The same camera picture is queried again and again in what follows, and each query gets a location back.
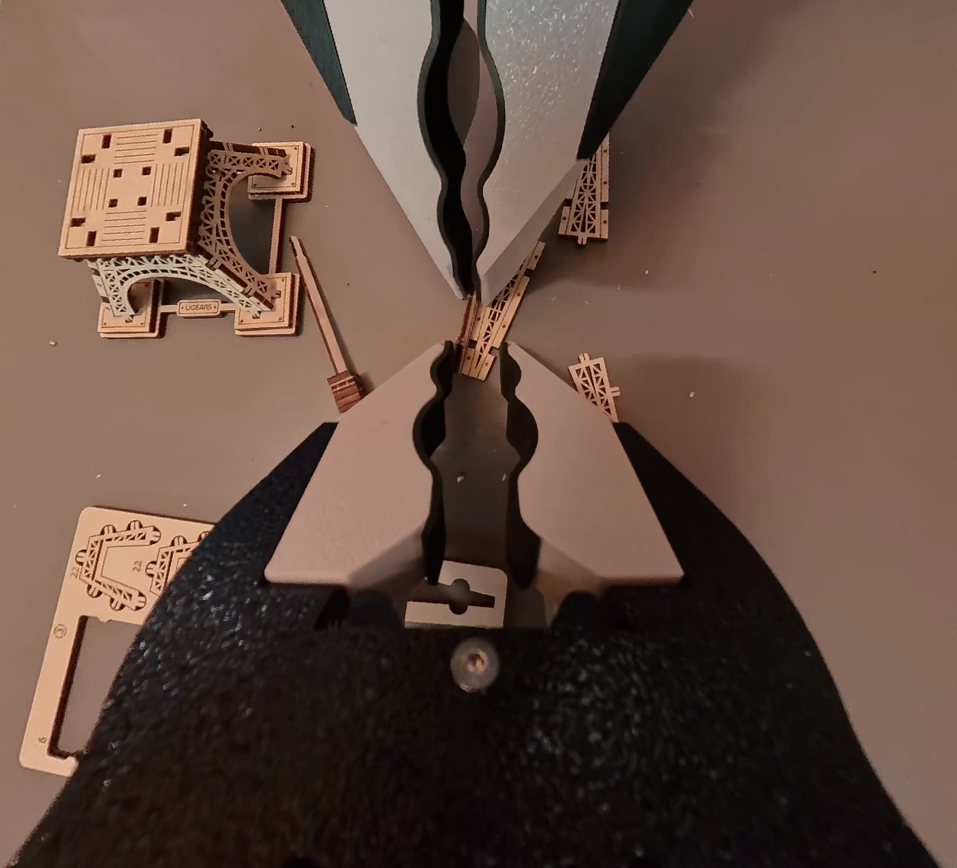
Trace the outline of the wooden stick tool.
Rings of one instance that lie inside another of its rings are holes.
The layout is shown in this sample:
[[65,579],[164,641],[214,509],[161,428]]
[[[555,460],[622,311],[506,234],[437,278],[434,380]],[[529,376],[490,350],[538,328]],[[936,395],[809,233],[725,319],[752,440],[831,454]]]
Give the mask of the wooden stick tool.
[[362,399],[363,392],[357,376],[353,373],[339,345],[335,328],[329,317],[317,277],[305,252],[302,241],[290,236],[290,245],[296,264],[305,284],[309,303],[316,319],[319,333],[333,367],[333,375],[327,379],[339,413],[343,414]]

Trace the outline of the wooden lattice tower piece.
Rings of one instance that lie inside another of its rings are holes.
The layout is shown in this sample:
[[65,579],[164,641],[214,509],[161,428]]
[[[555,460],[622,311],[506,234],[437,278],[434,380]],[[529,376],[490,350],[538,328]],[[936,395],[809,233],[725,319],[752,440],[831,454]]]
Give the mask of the wooden lattice tower piece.
[[575,238],[581,246],[590,240],[608,239],[609,151],[610,141],[606,135],[585,163],[570,198],[563,205],[558,233]]
[[617,422],[616,398],[620,396],[620,389],[612,385],[604,358],[581,353],[578,362],[570,365],[568,371],[577,392],[601,409],[612,422]]

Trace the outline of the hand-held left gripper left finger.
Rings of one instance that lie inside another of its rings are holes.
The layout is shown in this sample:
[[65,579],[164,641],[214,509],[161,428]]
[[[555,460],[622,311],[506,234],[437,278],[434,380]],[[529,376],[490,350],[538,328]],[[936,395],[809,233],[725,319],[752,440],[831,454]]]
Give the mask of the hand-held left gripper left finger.
[[436,344],[343,414],[305,488],[265,578],[278,585],[415,587],[433,475],[413,441],[437,396]]

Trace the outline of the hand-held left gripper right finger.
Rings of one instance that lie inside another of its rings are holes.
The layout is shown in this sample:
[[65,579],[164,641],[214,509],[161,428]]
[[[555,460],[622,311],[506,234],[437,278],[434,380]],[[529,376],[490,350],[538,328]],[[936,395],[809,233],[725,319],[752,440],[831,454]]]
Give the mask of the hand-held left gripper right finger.
[[518,587],[544,595],[673,584],[683,570],[616,426],[515,343],[499,352],[508,478],[505,549]]

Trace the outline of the wooden sheet with lattice cutouts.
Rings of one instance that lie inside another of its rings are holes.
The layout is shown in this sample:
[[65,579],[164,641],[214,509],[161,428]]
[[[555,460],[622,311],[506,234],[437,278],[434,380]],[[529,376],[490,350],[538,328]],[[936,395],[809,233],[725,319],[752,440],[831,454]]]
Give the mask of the wooden sheet with lattice cutouts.
[[81,511],[19,752],[22,766],[69,778],[58,747],[79,646],[91,619],[140,627],[212,522],[92,506]]

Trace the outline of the wooden tower base model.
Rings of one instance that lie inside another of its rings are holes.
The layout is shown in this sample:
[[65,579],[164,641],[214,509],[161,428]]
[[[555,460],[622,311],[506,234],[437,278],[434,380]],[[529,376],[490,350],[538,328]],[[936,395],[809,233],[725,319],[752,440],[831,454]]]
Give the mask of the wooden tower base model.
[[[300,276],[280,271],[283,205],[309,198],[312,169],[309,144],[223,143],[200,119],[80,130],[58,254],[90,269],[99,336],[158,338],[169,314],[294,335]],[[267,269],[235,240],[241,187],[273,205]]]

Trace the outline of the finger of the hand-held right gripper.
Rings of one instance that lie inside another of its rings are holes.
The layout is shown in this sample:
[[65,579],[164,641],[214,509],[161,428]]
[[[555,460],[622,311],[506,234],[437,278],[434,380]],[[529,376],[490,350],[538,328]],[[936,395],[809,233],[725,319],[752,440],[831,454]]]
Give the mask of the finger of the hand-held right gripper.
[[579,146],[619,0],[479,0],[496,95],[496,157],[482,199],[482,297],[520,268],[583,161]]
[[474,288],[449,70],[463,0],[324,0],[359,137],[458,297]]

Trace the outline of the joined wooden lattice tower pieces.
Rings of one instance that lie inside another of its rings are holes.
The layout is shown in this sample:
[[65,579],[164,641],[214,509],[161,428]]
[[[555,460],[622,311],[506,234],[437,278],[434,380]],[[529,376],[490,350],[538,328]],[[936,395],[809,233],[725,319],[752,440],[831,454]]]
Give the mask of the joined wooden lattice tower pieces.
[[543,241],[536,244],[520,270],[494,300],[481,303],[476,295],[468,298],[458,339],[461,348],[459,372],[462,374],[482,381],[487,378],[496,359],[493,352],[500,348],[513,322],[529,282],[528,274],[537,267],[544,246]]

